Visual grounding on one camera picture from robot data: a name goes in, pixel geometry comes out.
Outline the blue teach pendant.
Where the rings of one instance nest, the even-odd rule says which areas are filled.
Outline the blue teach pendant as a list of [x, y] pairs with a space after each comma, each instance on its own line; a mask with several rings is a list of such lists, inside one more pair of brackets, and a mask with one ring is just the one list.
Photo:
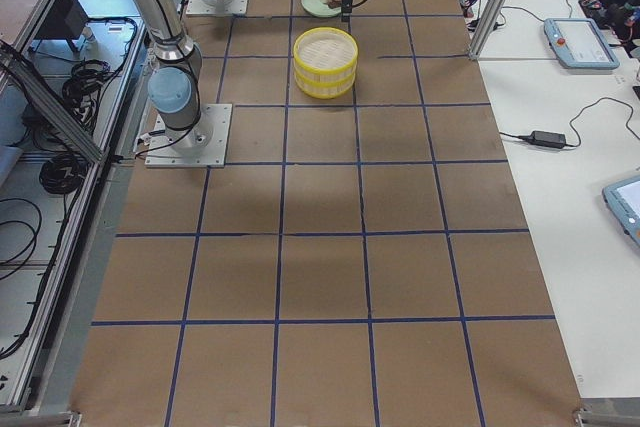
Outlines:
[[543, 32], [565, 68], [609, 71], [619, 67], [618, 58], [592, 19], [547, 18]]
[[639, 245], [639, 176], [630, 177], [602, 189], [603, 200], [623, 232]]

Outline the black power adapter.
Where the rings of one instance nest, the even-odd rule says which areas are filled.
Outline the black power adapter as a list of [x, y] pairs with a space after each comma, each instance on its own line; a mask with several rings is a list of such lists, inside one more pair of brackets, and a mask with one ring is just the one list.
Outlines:
[[562, 133], [534, 130], [529, 137], [531, 145], [553, 149], [563, 149], [567, 146], [566, 137]]

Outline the light green bowl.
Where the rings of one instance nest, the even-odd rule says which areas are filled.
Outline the light green bowl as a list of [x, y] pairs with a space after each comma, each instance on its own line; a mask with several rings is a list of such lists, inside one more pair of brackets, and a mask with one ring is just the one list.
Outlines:
[[301, 5], [308, 14], [314, 17], [336, 17], [340, 14], [340, 4], [332, 6], [330, 1], [328, 3], [323, 3], [320, 0], [301, 0]]

